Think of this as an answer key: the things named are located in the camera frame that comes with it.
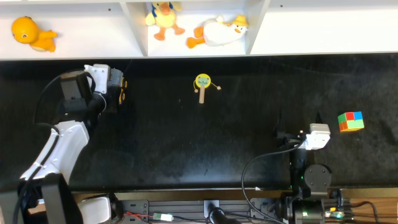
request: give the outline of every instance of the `yellow hat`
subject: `yellow hat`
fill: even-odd
[[[234,21],[232,21],[232,24],[235,24],[238,26],[249,26],[248,22],[246,22],[246,17],[244,15],[236,16],[236,19]]]

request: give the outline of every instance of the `green cube face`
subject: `green cube face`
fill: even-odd
[[[337,119],[338,119],[338,123],[339,123],[339,124],[340,124],[340,123],[343,123],[344,121],[347,120],[346,114],[343,113],[342,115],[338,116]]]
[[[365,125],[363,123],[363,120],[356,120],[356,121],[347,121],[347,127],[349,129],[351,129],[351,128],[364,128]]]

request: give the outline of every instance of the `red cube face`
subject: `red cube face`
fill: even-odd
[[[347,118],[347,121],[353,121],[354,120],[354,112],[347,112],[346,118]]]

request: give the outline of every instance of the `orange plush toy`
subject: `orange plush toy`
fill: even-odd
[[[34,50],[39,52],[54,52],[54,37],[56,32],[42,31],[30,17],[20,17],[12,23],[12,34],[14,38],[22,43],[29,44]]]

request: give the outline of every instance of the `duck beak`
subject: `duck beak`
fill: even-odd
[[[162,12],[163,15],[168,15],[170,14],[170,6],[168,2],[165,2],[163,4],[160,5],[159,7],[160,11]]]

